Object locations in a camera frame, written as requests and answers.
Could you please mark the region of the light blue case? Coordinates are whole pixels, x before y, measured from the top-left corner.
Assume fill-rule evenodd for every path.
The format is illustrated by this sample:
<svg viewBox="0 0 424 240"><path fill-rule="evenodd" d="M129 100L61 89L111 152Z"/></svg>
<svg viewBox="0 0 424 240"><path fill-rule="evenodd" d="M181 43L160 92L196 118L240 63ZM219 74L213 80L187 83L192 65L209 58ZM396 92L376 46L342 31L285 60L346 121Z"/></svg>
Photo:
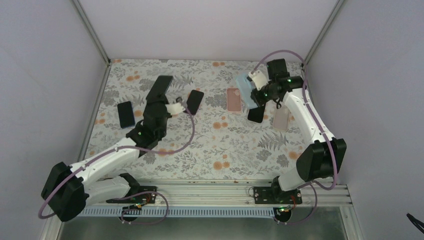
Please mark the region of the light blue case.
<svg viewBox="0 0 424 240"><path fill-rule="evenodd" d="M242 73L241 75L237 76L235 78L235 82L236 82L237 88L240 91L240 96L244 102L244 105L248 109L257 108L258 105L251 98L251 93L255 89L255 85L252 85L252 82L248 80L248 74Z"/></svg>

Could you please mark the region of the dark phone case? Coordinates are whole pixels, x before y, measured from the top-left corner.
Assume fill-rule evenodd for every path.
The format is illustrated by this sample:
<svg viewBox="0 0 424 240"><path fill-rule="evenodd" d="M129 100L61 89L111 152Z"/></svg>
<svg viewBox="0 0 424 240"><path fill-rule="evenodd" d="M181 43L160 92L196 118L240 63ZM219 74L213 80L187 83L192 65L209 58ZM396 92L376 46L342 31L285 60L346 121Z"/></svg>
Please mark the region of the dark phone case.
<svg viewBox="0 0 424 240"><path fill-rule="evenodd" d="M265 109L265 105L249 109L247 119L254 123L262 123L264 119Z"/></svg>

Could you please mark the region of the blue-edged bare smartphone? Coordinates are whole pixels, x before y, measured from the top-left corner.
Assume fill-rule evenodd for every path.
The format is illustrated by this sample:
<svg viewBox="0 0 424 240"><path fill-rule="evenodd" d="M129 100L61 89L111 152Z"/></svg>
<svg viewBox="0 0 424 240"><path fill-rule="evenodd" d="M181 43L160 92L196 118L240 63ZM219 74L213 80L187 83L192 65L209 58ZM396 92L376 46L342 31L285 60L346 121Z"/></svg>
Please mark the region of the blue-edged bare smartphone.
<svg viewBox="0 0 424 240"><path fill-rule="evenodd" d="M117 105L119 124L122 129L133 127L135 122L133 106L130 101L121 102Z"/></svg>

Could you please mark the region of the pink silicone phone case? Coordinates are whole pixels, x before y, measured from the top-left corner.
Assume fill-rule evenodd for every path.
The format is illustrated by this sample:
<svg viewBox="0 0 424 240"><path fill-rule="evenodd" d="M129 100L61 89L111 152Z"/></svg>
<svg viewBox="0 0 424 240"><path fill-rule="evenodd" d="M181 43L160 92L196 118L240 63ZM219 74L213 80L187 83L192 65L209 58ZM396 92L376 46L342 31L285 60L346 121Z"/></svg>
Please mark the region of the pink silicone phone case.
<svg viewBox="0 0 424 240"><path fill-rule="evenodd" d="M227 111L240 113L242 111L241 92L238 88L228 88L226 90Z"/></svg>

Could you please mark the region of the black phone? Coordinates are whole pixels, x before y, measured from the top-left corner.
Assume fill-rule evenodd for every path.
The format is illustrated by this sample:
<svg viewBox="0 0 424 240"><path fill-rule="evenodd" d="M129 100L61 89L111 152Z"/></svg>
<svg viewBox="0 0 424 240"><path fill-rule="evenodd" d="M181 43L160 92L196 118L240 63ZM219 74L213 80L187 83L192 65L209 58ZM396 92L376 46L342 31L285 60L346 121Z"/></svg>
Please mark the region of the black phone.
<svg viewBox="0 0 424 240"><path fill-rule="evenodd" d="M187 98L186 101L186 111L189 111L191 115L195 115L200 107L200 104L202 103L204 97L204 93L199 90L192 90Z"/></svg>

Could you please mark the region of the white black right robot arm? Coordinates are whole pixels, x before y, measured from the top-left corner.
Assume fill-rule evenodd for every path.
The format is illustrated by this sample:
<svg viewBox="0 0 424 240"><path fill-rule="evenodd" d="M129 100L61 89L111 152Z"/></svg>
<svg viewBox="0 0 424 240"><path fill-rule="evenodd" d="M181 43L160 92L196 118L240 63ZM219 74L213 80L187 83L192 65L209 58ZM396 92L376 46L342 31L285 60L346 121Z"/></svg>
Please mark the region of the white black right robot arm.
<svg viewBox="0 0 424 240"><path fill-rule="evenodd" d="M258 69L247 74L247 80L253 84L250 98L259 107L269 101L277 107L287 107L308 145L298 157L294 169L275 179L270 191L272 200L282 204L289 199L290 191L317 179L332 177L330 186L321 183L319 186L325 190L333 189L346 153L346 142L337 139L319 116L310 99L305 76L291 76L283 58L267 62L266 68L267 74Z"/></svg>

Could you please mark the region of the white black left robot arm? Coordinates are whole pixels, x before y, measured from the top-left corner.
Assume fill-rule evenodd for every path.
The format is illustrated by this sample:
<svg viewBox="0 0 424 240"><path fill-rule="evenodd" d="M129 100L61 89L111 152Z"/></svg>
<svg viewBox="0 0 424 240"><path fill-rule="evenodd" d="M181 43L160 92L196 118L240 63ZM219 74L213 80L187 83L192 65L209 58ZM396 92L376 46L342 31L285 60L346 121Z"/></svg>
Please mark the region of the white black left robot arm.
<svg viewBox="0 0 424 240"><path fill-rule="evenodd" d="M107 201L134 202L139 197L139 184L128 173L103 180L115 168L139 159L166 135L167 121L173 105L164 96L149 97L142 121L110 148L80 162L54 165L41 191L44 200L37 216L57 216L62 222L72 220L85 207Z"/></svg>

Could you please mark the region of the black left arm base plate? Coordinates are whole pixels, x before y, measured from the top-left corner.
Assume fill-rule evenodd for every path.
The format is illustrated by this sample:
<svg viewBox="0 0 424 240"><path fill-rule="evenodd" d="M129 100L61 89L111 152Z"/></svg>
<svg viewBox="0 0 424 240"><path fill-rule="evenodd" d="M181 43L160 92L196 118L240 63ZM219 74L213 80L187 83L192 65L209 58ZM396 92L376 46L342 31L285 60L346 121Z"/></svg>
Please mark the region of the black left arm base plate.
<svg viewBox="0 0 424 240"><path fill-rule="evenodd" d="M151 193L157 190L156 186L139 186L138 188L132 187L123 199L108 199L108 204L154 204L156 194Z"/></svg>

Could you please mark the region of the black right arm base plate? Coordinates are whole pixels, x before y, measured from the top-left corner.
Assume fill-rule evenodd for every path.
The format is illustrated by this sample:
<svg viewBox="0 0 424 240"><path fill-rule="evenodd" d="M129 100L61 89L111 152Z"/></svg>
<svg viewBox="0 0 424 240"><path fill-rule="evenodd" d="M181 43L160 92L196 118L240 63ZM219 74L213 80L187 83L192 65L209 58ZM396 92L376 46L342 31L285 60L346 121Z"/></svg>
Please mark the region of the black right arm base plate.
<svg viewBox="0 0 424 240"><path fill-rule="evenodd" d="M279 177L275 177L270 186L254 186L253 198L257 205L294 205L302 204L299 189L282 190Z"/></svg>

